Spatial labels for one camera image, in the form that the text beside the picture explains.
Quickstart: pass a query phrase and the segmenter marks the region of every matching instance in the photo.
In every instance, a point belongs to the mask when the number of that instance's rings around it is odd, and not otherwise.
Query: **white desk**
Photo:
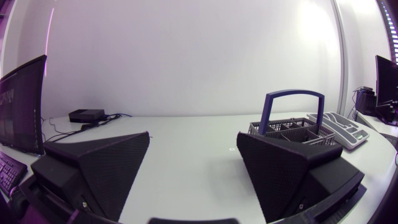
[[[272,114],[271,120],[291,117],[306,117],[306,113]],[[246,133],[249,122],[260,118],[261,115],[121,118],[60,142],[149,132],[152,138],[121,214],[122,223],[146,223],[151,217],[182,220],[234,217],[240,223],[265,223],[236,148],[237,133]],[[69,123],[67,118],[52,122],[65,132],[81,126]],[[368,141],[352,152],[344,151],[342,156],[365,173],[362,184],[368,190],[343,223],[366,223],[371,218],[396,168],[392,145],[376,131],[359,125],[370,134]],[[48,138],[56,134],[48,122],[43,130]],[[1,150],[28,165],[36,160],[27,154]]]
[[[386,138],[398,140],[398,127],[384,124],[379,118],[363,115],[358,111],[357,119],[361,119],[366,125],[371,127]]]

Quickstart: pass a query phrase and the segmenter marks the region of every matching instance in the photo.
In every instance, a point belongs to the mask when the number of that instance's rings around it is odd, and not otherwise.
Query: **black device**
[[[80,109],[69,113],[69,121],[76,123],[95,123],[100,121],[103,115],[105,115],[104,110]]]
[[[148,224],[239,224],[235,218],[222,220],[168,220],[163,218],[151,218]]]
[[[148,132],[68,144],[46,142],[46,155],[31,165],[34,175],[19,187],[50,223],[65,223],[76,212],[116,222],[148,146]]]
[[[44,154],[40,107],[46,58],[35,58],[0,79],[1,144]]]
[[[0,189],[10,197],[10,192],[25,176],[27,166],[0,152]]]
[[[370,87],[362,87],[356,93],[355,109],[364,115],[376,116],[376,96]]]
[[[5,199],[0,196],[0,217],[2,223],[17,224],[17,218],[11,211],[11,208],[7,205]]]
[[[383,123],[398,126],[398,65],[377,55],[376,67],[376,115]]]
[[[317,207],[312,218],[321,223],[356,193],[364,177],[340,157],[339,144],[311,146],[239,133],[237,146],[266,222]]]

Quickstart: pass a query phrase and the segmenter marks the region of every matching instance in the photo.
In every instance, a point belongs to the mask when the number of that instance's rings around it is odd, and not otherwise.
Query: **computer monitor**
[[[0,79],[1,144],[44,154],[40,107],[46,58],[39,56]]]
[[[377,67],[377,105],[386,105],[398,100],[398,65],[376,56]]]

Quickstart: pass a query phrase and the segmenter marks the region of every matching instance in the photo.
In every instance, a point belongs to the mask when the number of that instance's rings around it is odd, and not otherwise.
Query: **black cable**
[[[356,106],[356,102],[354,101],[354,96],[355,96],[355,93],[357,93],[358,91],[359,91],[358,89],[354,90],[353,97],[351,97],[351,99],[352,99],[353,102],[354,102],[354,106],[353,106],[353,107],[351,108],[351,110],[349,111],[349,114],[348,114],[347,118],[349,118],[349,116],[351,115],[351,112],[353,112],[354,107]]]
[[[69,132],[67,132],[67,133],[63,133],[63,132],[61,132],[61,131],[58,131],[57,128],[55,127],[55,124],[52,124],[52,123],[51,123],[51,119],[54,119],[54,118],[50,118],[50,119],[49,119],[49,124],[51,124],[51,125],[54,127],[54,131],[55,131],[55,132],[60,133],[60,134],[70,134],[70,133],[74,132],[74,131],[69,131]]]
[[[55,135],[55,136],[52,136],[52,137],[49,138],[48,140],[46,140],[46,142],[47,142],[47,141],[50,141],[50,139],[55,138],[55,137],[57,137],[57,136],[63,136],[63,135],[64,135],[63,137],[58,138],[58,139],[52,141],[52,142],[57,142],[57,141],[59,141],[59,140],[61,140],[61,139],[67,138],[67,137],[72,136],[72,135],[74,135],[74,134],[78,134],[78,133],[81,133],[81,132],[83,132],[83,131],[87,131],[87,130],[89,130],[89,129],[97,128],[97,127],[103,126],[103,125],[105,125],[105,124],[108,124],[109,122],[111,122],[111,121],[113,121],[113,120],[115,120],[115,119],[118,119],[118,118],[120,118],[121,116],[122,116],[122,115],[120,115],[120,114],[107,115],[108,118],[107,118],[106,121],[104,121],[103,123],[94,123],[93,126],[86,126],[86,128],[83,128],[83,129],[78,130],[78,131],[72,131],[72,132],[69,132],[69,133],[57,134],[57,135]]]

